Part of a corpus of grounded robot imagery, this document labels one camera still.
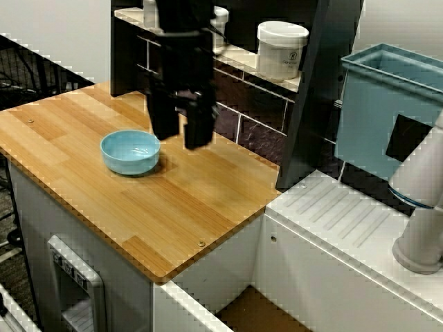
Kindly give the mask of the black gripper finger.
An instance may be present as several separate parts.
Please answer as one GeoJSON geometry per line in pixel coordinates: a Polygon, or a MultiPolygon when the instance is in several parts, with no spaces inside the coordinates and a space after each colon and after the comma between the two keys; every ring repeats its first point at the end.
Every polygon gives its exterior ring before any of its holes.
{"type": "Polygon", "coordinates": [[[187,123],[184,126],[186,149],[196,149],[211,143],[219,111],[214,90],[204,91],[186,106],[187,123]]]}
{"type": "Polygon", "coordinates": [[[165,140],[179,134],[179,117],[170,94],[152,91],[149,96],[149,116],[154,135],[165,140]]]}

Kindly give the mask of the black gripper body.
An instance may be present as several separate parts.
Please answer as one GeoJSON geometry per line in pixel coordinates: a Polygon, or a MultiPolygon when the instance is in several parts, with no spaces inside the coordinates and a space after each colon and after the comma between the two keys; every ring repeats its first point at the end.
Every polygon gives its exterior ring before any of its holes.
{"type": "Polygon", "coordinates": [[[201,102],[216,101],[213,82],[213,34],[207,29],[184,33],[161,33],[159,72],[150,75],[150,92],[171,96],[189,90],[199,93],[201,102]]]}

